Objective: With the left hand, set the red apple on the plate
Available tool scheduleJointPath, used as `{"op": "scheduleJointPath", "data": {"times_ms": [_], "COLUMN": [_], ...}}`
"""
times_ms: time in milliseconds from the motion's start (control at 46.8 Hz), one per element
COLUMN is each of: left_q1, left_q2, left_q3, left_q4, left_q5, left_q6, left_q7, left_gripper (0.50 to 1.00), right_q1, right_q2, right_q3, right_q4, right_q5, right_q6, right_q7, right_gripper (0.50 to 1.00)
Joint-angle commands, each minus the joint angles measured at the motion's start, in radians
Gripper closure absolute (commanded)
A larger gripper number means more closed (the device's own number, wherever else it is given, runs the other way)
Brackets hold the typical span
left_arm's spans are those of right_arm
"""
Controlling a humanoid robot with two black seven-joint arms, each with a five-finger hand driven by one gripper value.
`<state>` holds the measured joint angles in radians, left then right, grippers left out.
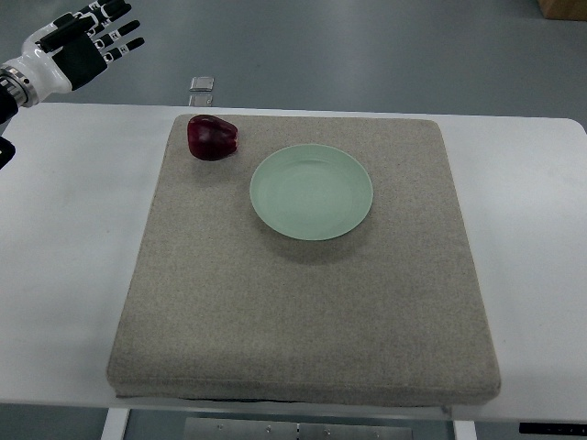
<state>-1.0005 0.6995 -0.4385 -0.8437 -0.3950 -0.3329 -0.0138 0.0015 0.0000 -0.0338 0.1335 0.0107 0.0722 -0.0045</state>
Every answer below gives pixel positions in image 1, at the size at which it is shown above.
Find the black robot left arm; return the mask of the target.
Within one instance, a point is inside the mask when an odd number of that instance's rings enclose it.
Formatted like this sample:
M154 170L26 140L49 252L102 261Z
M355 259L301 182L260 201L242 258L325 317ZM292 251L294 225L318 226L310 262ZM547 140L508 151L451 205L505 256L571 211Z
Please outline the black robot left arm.
M23 103L23 94L21 88L12 82L7 77L1 78L1 123L8 122L17 112L18 108ZM16 154L16 148L14 145L1 137L1 164L0 168L3 169L9 161L14 158Z

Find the black white robot left hand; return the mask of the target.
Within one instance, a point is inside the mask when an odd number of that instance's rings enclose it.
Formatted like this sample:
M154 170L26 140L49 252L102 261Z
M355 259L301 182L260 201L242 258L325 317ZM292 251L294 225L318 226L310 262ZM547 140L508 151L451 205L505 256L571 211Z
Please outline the black white robot left hand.
M110 64L142 46L141 37L124 41L140 26L137 20L111 28L130 10L126 1L93 1L28 36L21 54L1 65L1 78L9 78L22 90L19 108L80 89Z

